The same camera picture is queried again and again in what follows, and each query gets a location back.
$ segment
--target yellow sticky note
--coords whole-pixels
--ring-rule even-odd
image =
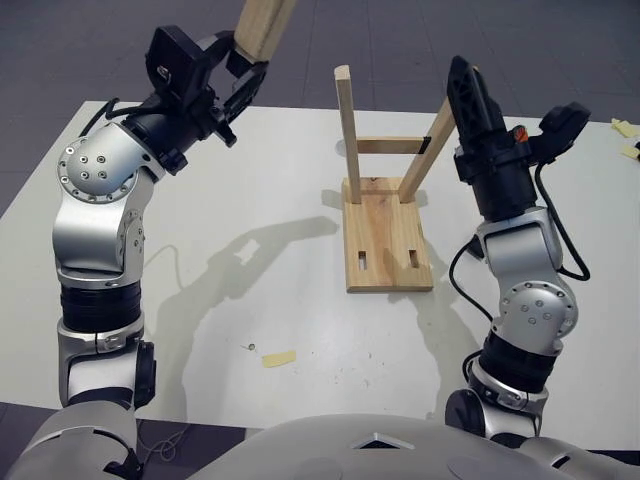
[[[617,130],[621,135],[627,138],[635,137],[636,135],[638,135],[638,129],[626,120],[618,120],[617,118],[612,118],[611,128]]]
[[[264,368],[279,367],[286,365],[287,363],[296,361],[296,351],[289,350],[288,352],[272,353],[271,355],[264,355],[262,357],[262,366]]]
[[[622,150],[620,150],[620,153],[622,153],[623,155],[626,155],[629,158],[633,158],[634,160],[638,160],[638,155],[640,155],[640,150],[638,150],[635,147],[632,147],[631,145],[625,145],[624,147],[622,147]]]

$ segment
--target rectangular slot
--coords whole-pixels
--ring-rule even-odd
[[[409,262],[411,262],[412,268],[420,268],[420,264],[418,263],[418,252],[415,250],[409,250]]]
[[[358,252],[358,267],[360,270],[367,269],[367,252],[362,250]]]

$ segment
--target floor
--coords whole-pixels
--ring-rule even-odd
[[[242,3],[0,0],[0,214],[83,100],[148,94],[155,26],[204,37],[232,28]],[[255,103],[336,108],[333,67],[348,63],[356,108],[433,112],[462,54],[506,115],[575,100],[593,120],[640,123],[639,26],[638,0],[299,0]],[[0,404],[0,475],[50,413]],[[152,442],[182,426],[145,428]],[[221,432],[193,427],[179,450],[196,453],[168,464],[156,455],[149,476],[185,478],[244,435]]]

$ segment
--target table surface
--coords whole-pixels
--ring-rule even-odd
[[[0,220],[1,401],[59,407],[55,163],[99,105],[80,108]],[[357,112],[356,125],[361,135],[424,135],[433,118]],[[536,119],[507,123],[537,132]],[[447,279],[481,221],[455,171],[457,135],[418,194],[433,291],[347,294],[338,112],[254,107],[234,130],[232,149],[216,138],[194,146],[145,214],[143,306],[158,385],[139,416],[254,428],[348,412],[442,421],[449,393],[463,386],[460,363],[488,327]],[[593,274],[569,280],[580,320],[548,382],[543,434],[584,448],[640,448],[640,170],[618,154],[624,142],[591,123],[543,174]],[[410,160],[362,155],[361,173],[402,176]],[[465,256],[457,276],[496,311],[484,263]],[[294,363],[262,366],[262,355],[290,349]]]

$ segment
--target wooden board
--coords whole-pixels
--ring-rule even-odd
[[[296,0],[246,0],[234,39],[251,62],[268,62],[278,46]]]
[[[358,153],[418,153],[422,137],[358,137]]]
[[[427,245],[414,202],[400,203],[401,178],[362,178],[361,203],[342,182],[347,292],[429,291]]]

